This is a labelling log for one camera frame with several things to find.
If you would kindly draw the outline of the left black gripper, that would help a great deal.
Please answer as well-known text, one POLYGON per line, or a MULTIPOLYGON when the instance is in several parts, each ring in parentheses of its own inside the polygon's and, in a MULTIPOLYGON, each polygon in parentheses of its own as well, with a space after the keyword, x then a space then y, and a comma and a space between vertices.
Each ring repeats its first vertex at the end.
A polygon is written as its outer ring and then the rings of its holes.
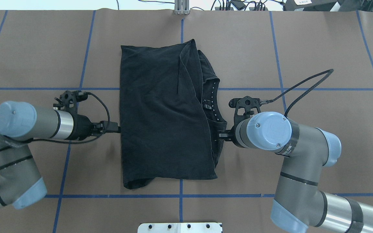
POLYGON ((78 114, 78 103, 85 101, 90 92, 85 91, 65 91, 56 97, 53 109, 58 117, 58 125, 54 139, 83 141, 88 137, 100 137, 108 133, 121 133, 121 128, 117 122, 101 121, 93 123, 87 116, 78 114))

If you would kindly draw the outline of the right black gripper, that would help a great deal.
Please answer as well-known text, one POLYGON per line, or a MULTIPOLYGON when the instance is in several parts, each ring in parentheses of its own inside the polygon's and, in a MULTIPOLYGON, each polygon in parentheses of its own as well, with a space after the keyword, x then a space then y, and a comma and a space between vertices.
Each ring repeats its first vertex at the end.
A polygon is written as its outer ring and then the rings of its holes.
POLYGON ((256 109, 257 113, 260 113, 260 107, 265 104, 268 104, 267 100, 252 98, 249 96, 231 99, 229 101, 229 107, 234 108, 234 125, 230 130, 218 131, 218 140, 231 141, 234 143, 237 142, 237 137, 234 134, 238 124, 255 115, 253 109, 256 109))

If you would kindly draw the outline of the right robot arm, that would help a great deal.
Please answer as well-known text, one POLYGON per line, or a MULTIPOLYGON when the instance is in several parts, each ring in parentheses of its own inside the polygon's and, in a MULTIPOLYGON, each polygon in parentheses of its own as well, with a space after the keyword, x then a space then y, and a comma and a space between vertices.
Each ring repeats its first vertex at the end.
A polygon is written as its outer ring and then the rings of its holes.
POLYGON ((271 221, 289 233, 309 227, 334 233, 373 233, 373 206, 318 189, 323 168, 340 158, 339 138, 320 128, 299 124, 284 114, 262 112, 273 102, 249 96, 233 98, 234 125, 219 139, 284 157, 271 208, 271 221))

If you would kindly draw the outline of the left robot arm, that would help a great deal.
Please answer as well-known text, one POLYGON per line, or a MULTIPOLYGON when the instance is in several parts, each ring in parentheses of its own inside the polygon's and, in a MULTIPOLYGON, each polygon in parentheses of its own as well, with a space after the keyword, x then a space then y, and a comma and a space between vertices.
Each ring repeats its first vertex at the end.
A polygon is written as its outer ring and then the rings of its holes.
POLYGON ((8 205, 15 209, 27 208, 47 195, 30 143, 78 145, 120 131, 120 126, 110 121, 105 103, 91 92, 65 91, 56 98, 52 108, 28 102, 3 102, 0 104, 0 208, 8 205), (96 123, 78 114, 77 104, 89 96, 105 108, 107 120, 96 123))

